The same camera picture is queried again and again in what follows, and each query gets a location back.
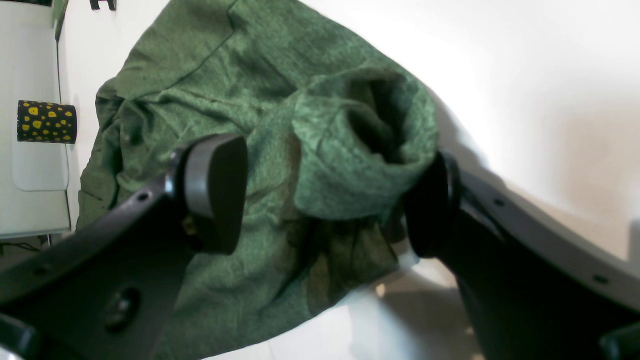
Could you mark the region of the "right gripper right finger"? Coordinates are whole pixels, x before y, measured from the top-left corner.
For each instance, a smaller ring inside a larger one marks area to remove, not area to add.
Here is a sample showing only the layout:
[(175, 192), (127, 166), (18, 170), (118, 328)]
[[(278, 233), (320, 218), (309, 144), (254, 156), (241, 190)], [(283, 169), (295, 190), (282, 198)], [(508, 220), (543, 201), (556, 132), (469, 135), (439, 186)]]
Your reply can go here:
[(637, 360), (639, 280), (438, 152), (403, 198), (414, 253), (452, 272), (487, 360)]

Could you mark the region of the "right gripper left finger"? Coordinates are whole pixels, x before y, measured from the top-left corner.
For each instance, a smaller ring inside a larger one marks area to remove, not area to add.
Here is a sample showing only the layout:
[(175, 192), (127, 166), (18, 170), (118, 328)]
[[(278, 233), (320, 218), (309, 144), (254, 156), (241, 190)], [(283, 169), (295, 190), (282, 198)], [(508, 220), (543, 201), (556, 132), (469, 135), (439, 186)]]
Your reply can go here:
[(237, 134), (181, 146), (167, 173), (1, 272), (3, 360), (149, 360), (198, 253), (237, 247), (249, 151)]

